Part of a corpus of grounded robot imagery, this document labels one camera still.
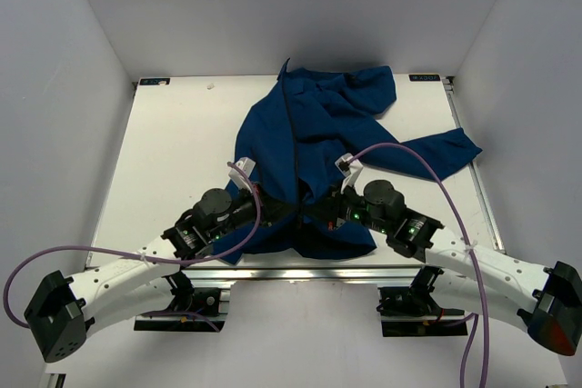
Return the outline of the blue jacket with black lining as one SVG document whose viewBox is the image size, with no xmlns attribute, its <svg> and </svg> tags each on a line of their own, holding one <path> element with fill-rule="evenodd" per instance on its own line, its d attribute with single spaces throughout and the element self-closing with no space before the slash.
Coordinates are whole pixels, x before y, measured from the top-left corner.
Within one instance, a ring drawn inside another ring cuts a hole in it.
<svg viewBox="0 0 582 388">
<path fill-rule="evenodd" d="M 283 66 L 276 85 L 254 104 L 236 137 L 235 158 L 256 164 L 252 180 L 275 199 L 291 204 L 291 213 L 267 228 L 246 225 L 218 240 L 215 254 L 236 264 L 243 254 L 295 250 L 305 258 L 345 260 L 370 254 L 376 243 L 370 232 L 348 223 L 331 231 L 299 213 L 342 180 L 336 160 L 373 144 L 382 148 L 362 162 L 416 178 L 441 180 L 457 173 L 480 153 L 457 128 L 416 138 L 403 150 L 377 117 L 396 101 L 396 84 L 388 66 L 354 72 L 318 72 Z"/>
</svg>

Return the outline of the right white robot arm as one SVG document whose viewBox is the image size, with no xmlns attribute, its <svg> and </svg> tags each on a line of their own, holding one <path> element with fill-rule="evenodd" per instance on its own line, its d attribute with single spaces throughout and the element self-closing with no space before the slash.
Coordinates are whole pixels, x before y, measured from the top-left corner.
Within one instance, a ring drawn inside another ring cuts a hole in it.
<svg viewBox="0 0 582 388">
<path fill-rule="evenodd" d="M 331 228 L 352 223 L 382 233 L 394 252 L 431 266 L 429 282 L 410 292 L 418 312 L 487 310 L 489 317 L 515 326 L 553 353 L 576 353 L 581 278 L 573 266 L 557 262 L 547 267 L 469 247 L 438 220 L 408 208 L 388 181 L 367 184 L 363 194 L 351 186 L 333 187 L 305 214 Z"/>
</svg>

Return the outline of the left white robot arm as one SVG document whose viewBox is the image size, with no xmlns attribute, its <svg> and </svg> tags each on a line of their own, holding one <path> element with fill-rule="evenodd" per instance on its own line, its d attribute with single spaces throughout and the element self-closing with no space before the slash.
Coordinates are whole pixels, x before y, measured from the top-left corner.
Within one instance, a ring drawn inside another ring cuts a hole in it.
<svg viewBox="0 0 582 388">
<path fill-rule="evenodd" d="M 206 191 L 174 226 L 137 252 L 69 277 L 48 274 L 25 309 L 44 360 L 65 359 L 90 335 L 124 319 L 194 308 L 200 295 L 183 272 L 188 263 L 209 258 L 215 242 L 234 231 L 271 226 L 294 209 L 250 181 L 254 165 L 249 158 L 232 164 L 236 195 Z"/>
</svg>

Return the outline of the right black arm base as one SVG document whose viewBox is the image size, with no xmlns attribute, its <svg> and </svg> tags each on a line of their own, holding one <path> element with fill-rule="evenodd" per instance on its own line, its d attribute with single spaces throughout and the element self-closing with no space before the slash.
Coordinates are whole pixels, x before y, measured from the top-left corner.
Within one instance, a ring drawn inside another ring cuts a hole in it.
<svg viewBox="0 0 582 388">
<path fill-rule="evenodd" d="M 382 335 L 385 338 L 450 337 L 467 335 L 467 315 L 439 306 L 433 298 L 437 279 L 444 271 L 422 267 L 407 286 L 378 289 Z"/>
</svg>

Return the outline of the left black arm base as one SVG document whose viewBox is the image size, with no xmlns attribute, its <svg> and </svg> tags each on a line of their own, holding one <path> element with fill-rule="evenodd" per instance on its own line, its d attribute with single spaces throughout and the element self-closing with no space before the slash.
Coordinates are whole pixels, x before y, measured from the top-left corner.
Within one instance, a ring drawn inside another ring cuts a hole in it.
<svg viewBox="0 0 582 388">
<path fill-rule="evenodd" d="M 235 283 L 222 272 L 184 270 L 166 278 L 172 300 L 159 315 L 135 318 L 137 332 L 219 333 L 226 323 Z"/>
</svg>

